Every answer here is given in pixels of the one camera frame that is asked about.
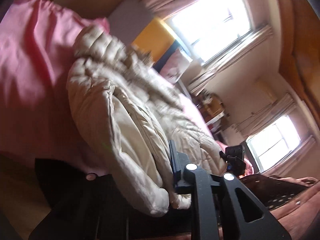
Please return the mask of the brown dotted blanket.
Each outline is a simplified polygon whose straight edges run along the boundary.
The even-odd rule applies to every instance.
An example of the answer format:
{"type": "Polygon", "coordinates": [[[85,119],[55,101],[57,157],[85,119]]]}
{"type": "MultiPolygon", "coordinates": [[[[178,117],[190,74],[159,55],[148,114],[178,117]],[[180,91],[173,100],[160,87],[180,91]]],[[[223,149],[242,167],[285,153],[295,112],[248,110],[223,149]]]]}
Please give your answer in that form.
{"type": "Polygon", "coordinates": [[[269,211],[275,210],[308,188],[316,185],[313,177],[295,179],[292,177],[263,176],[253,174],[240,178],[240,181],[264,204],[269,211]]]}

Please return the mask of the beige quilted down jacket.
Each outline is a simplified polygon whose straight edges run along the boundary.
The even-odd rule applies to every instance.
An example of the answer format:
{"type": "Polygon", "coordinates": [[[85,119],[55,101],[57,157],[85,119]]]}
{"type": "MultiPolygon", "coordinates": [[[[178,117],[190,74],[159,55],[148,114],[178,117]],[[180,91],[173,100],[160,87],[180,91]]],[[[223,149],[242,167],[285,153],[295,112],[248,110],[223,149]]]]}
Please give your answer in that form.
{"type": "Polygon", "coordinates": [[[210,174],[226,162],[220,146],[198,125],[188,99],[144,63],[144,55],[103,28],[82,29],[73,46],[75,62],[66,88],[72,118],[107,168],[118,190],[138,211],[160,217],[170,207],[188,209],[191,197],[173,187],[169,141],[210,174]]]}

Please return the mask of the cluttered wooden side desk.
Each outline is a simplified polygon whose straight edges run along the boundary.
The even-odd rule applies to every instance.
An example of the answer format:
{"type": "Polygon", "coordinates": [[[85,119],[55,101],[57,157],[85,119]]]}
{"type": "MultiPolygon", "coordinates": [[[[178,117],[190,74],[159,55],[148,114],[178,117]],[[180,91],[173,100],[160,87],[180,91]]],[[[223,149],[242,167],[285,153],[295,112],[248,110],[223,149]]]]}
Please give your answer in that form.
{"type": "Polygon", "coordinates": [[[204,89],[197,96],[193,96],[193,103],[200,111],[206,126],[212,134],[226,128],[228,114],[223,101],[218,95],[204,89]]]}

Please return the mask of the grey yellow blue headboard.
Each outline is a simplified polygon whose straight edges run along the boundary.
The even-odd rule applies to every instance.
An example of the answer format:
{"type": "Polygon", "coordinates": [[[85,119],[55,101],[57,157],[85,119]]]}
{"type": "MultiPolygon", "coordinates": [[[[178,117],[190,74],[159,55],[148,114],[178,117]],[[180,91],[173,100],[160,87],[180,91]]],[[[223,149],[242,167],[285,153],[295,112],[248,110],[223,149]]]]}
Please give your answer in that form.
{"type": "Polygon", "coordinates": [[[158,72],[181,48],[172,29],[137,0],[122,0],[108,16],[108,21],[110,33],[125,45],[134,45],[151,53],[153,68],[158,72]]]}

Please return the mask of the pink bed cover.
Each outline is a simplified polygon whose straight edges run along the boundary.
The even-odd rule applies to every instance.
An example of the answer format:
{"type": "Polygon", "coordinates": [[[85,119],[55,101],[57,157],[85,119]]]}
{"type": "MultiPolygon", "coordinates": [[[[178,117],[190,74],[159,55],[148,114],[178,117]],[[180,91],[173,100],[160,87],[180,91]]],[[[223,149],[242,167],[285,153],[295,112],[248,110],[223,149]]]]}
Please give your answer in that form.
{"type": "Polygon", "coordinates": [[[1,21],[1,154],[32,167],[35,159],[66,161],[105,174],[71,116],[66,82],[73,44],[91,24],[46,0],[15,0],[1,21]]]}

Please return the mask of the bright window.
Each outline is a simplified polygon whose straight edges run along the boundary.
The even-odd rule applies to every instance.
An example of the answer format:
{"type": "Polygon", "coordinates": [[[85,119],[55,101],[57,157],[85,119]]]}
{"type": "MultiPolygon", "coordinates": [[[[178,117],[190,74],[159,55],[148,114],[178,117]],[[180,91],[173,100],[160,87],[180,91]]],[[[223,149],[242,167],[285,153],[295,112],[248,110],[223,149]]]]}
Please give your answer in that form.
{"type": "Polygon", "coordinates": [[[168,17],[192,57],[207,63],[252,31],[244,0],[198,0],[168,17]]]}
{"type": "Polygon", "coordinates": [[[246,144],[262,173],[293,155],[299,146],[312,137],[305,121],[291,113],[279,117],[260,132],[248,137],[246,144]]]}

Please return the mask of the pink patterned right curtain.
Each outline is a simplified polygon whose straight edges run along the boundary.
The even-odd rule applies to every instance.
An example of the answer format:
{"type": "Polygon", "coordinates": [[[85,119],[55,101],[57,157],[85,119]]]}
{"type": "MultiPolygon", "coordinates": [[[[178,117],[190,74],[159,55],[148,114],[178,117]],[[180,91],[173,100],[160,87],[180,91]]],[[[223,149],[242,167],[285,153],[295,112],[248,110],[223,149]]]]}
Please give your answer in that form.
{"type": "Polygon", "coordinates": [[[211,81],[216,74],[224,71],[232,64],[242,59],[252,49],[266,41],[272,35],[272,27],[268,24],[261,29],[246,35],[240,43],[235,44],[221,56],[218,56],[217,59],[206,64],[201,74],[194,78],[189,84],[189,92],[193,95],[198,95],[202,90],[204,90],[207,83],[211,81]]]}

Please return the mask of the white deer print pillow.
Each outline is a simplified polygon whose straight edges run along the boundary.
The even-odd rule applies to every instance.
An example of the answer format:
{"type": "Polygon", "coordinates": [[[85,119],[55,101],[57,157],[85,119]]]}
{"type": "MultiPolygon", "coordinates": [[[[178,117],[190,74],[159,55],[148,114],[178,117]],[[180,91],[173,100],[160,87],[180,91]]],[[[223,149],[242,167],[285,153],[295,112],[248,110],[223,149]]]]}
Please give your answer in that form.
{"type": "Polygon", "coordinates": [[[188,69],[193,59],[185,51],[177,48],[160,71],[160,75],[169,83],[175,84],[188,69]]]}

